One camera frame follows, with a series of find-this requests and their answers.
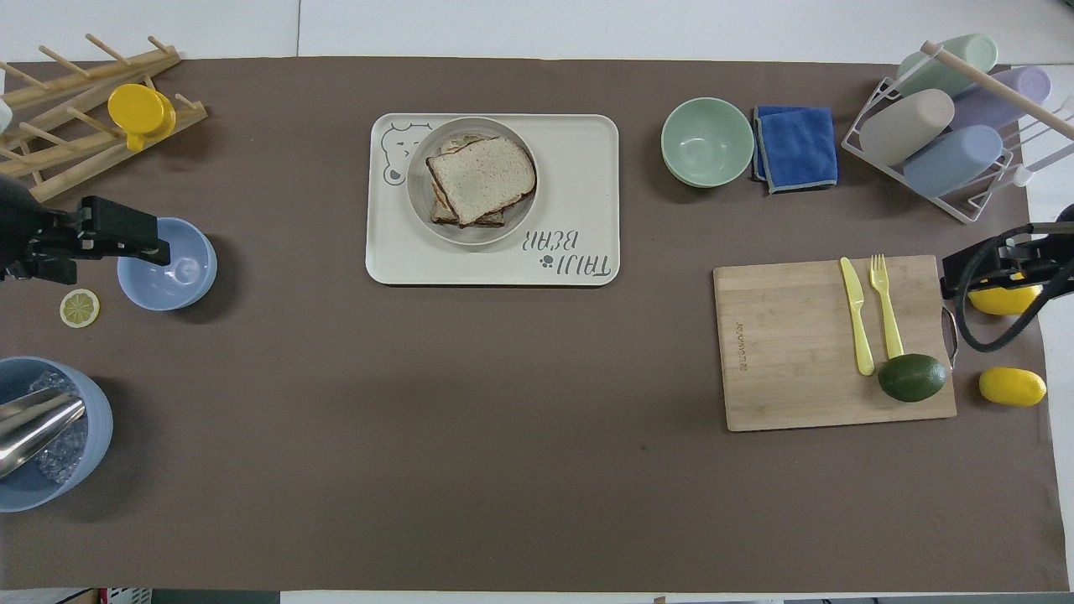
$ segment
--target lime half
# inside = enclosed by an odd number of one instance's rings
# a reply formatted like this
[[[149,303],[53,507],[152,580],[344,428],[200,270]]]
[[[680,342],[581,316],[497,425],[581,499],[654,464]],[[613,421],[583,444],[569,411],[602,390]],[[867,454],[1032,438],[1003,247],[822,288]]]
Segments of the lime half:
[[[88,289],[76,289],[64,296],[60,302],[60,318],[75,329],[92,323],[100,312],[101,301]]]

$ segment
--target knife blade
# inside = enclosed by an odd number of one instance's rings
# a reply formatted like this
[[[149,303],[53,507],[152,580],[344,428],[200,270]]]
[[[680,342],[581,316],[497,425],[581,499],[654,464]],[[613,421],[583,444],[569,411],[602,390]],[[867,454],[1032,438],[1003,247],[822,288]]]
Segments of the knife blade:
[[[854,328],[854,357],[857,360],[858,373],[872,375],[876,371],[876,365],[873,364],[869,339],[866,336],[866,327],[861,322],[861,306],[866,303],[866,294],[861,290],[861,282],[858,281],[858,275],[854,272],[850,258],[845,256],[840,258],[839,268],[843,271],[846,301],[851,306],[851,325]]]

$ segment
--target metal scoop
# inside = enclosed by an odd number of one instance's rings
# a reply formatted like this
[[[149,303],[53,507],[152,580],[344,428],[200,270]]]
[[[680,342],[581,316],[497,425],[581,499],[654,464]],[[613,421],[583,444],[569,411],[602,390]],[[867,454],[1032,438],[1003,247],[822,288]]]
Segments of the metal scoop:
[[[82,399],[43,388],[0,405],[0,478],[45,448],[86,413]]]

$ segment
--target cutting board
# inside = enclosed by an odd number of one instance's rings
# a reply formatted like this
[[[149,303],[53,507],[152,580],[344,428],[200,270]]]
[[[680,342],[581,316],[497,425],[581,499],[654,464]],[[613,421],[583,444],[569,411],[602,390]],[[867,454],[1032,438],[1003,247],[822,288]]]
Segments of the cutting board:
[[[851,261],[865,289],[861,310],[876,368],[887,360],[880,297],[869,259]],[[940,359],[943,298],[934,256],[887,259],[891,306],[905,353]],[[952,380],[903,403],[875,374],[857,372],[851,311],[838,260],[724,267],[712,272],[727,427],[731,431],[932,419],[955,415]]]

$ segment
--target yellow cup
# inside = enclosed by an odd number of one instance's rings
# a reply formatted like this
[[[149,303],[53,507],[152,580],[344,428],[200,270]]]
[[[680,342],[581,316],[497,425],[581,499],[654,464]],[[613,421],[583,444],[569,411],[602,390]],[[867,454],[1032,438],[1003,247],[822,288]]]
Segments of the yellow cup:
[[[108,115],[127,133],[127,148],[140,152],[175,130],[175,107],[168,97],[142,86],[124,84],[108,97]]]

